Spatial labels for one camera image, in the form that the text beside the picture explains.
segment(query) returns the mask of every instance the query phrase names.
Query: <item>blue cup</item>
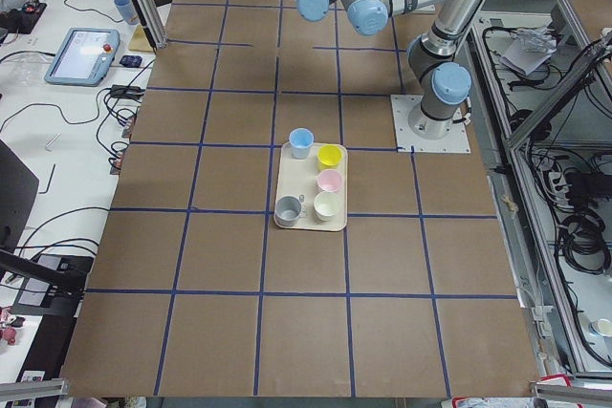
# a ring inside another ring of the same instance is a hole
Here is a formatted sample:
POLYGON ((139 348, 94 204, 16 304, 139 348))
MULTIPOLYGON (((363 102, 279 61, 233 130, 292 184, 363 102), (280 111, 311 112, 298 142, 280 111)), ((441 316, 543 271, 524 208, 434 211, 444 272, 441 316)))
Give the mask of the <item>blue cup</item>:
POLYGON ((313 146, 315 136, 306 128, 294 129, 289 135, 289 143, 291 144, 291 154, 298 160, 304 160, 310 153, 310 147, 313 146))
POLYGON ((115 0, 115 7, 127 24, 138 24, 138 15, 131 0, 115 0))

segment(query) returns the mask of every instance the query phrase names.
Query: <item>white table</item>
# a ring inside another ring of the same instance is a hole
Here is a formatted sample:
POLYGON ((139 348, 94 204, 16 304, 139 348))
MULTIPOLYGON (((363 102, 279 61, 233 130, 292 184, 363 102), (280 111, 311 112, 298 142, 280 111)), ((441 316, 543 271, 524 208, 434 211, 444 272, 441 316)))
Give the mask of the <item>white table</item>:
MULTIPOLYGON (((127 50, 135 26, 124 22, 113 23, 95 12, 69 9, 63 0, 41 1, 46 2, 48 7, 33 33, 21 35, 14 43, 0 46, 0 57, 22 50, 55 53, 70 28, 89 27, 119 31, 121 44, 116 60, 98 87, 87 88, 45 83, 43 75, 49 67, 50 58, 43 59, 38 54, 21 54, 11 58, 0 64, 0 93, 3 95, 0 99, 0 123, 34 102, 59 105, 69 120, 91 119, 96 113, 97 92, 112 84, 127 84, 139 71, 120 66, 121 56, 139 54, 143 57, 143 66, 155 57, 154 54, 131 53, 127 50)), ((80 8, 95 8, 114 18, 120 17, 113 0, 70 0, 69 3, 80 8)), ((169 5, 158 10, 165 22, 169 5)), ((144 88, 149 75, 150 69, 143 72, 134 84, 144 88)), ((49 185, 47 193, 37 196, 28 226, 36 228, 47 219, 78 207, 110 206, 118 177, 109 174, 109 154, 98 145, 95 138, 96 130, 105 115, 106 109, 102 104, 97 121, 74 126, 66 124, 54 108, 33 107, 14 118, 0 133, 0 139, 40 180, 39 192, 49 185), (47 142, 57 134, 60 136, 50 147, 51 151, 46 150, 47 142), (54 166, 53 179, 48 183, 54 166)), ((108 146, 120 140, 120 134, 119 125, 113 118, 109 118, 100 132, 100 139, 108 146)), ((99 241, 105 222, 106 212, 78 212, 45 226, 30 244, 44 245, 70 237, 99 241)), ((30 234, 29 230, 24 232, 21 244, 30 234)), ((83 251, 71 252, 68 248, 62 248, 59 253, 84 254, 83 251)), ((27 251, 28 257, 34 254, 34 250, 27 251)), ((0 287, 0 306, 12 304, 16 294, 15 290, 0 287)), ((24 327, 18 330, 15 346, 8 346, 5 341, 0 343, 0 383, 16 381, 40 320, 36 316, 27 317, 24 327)))

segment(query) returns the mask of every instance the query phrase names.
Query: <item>rectangular tray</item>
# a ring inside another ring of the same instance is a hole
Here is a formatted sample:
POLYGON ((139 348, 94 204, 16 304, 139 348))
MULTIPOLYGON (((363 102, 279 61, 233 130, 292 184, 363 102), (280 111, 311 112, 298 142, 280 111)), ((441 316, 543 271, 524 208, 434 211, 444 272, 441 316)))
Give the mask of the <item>rectangular tray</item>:
POLYGON ((282 146, 280 150, 278 186, 276 187, 276 200, 274 202, 277 202, 283 196, 295 196, 302 202, 302 215, 294 226, 279 225, 280 227, 315 231, 340 231, 346 226, 348 152, 342 145, 338 145, 342 151, 342 160, 337 170, 343 178, 343 187, 339 192, 343 202, 343 209, 329 222, 320 221, 315 214, 313 201, 318 193, 317 176, 319 172, 317 153, 323 145, 326 144, 314 143, 308 158, 304 160, 297 160, 292 156, 291 145, 289 143, 285 143, 282 146))

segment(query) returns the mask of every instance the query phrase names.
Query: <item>yellow cup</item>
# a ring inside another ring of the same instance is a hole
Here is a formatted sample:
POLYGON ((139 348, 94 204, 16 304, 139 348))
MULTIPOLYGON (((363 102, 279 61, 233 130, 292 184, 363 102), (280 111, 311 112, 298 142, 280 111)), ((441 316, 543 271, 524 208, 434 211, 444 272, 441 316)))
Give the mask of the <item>yellow cup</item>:
POLYGON ((342 151, 337 145, 323 145, 318 149, 318 170, 336 169, 342 160, 342 151))

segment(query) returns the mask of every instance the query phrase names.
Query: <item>black monitor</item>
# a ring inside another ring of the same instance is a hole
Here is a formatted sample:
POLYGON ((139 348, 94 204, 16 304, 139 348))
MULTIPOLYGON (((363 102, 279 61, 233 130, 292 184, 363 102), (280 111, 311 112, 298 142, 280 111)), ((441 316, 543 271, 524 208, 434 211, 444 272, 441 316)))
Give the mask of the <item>black monitor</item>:
POLYGON ((48 254, 34 262, 13 254, 37 193, 36 176, 0 140, 0 280, 6 271, 27 278, 11 312, 73 315, 92 259, 48 254))

